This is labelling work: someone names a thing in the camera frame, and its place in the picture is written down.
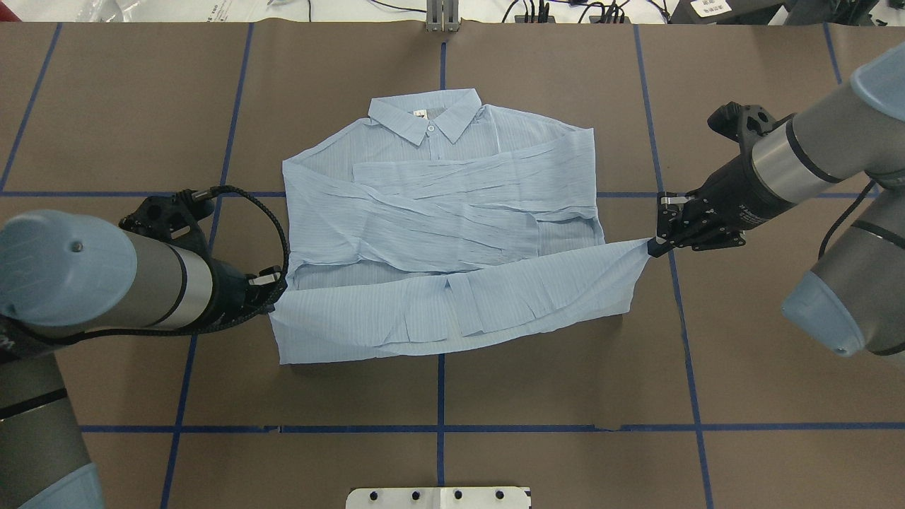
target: folded shirt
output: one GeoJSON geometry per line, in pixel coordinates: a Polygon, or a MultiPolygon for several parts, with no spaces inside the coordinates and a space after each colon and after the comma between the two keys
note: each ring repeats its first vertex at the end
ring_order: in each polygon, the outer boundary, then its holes
{"type": "Polygon", "coordinates": [[[646,239],[461,274],[287,292],[271,313],[281,363],[462,351],[628,312],[646,239]]]}
{"type": "Polygon", "coordinates": [[[644,240],[604,242],[594,132],[474,90],[374,99],[283,162],[281,363],[468,350],[627,312],[644,240]]]}

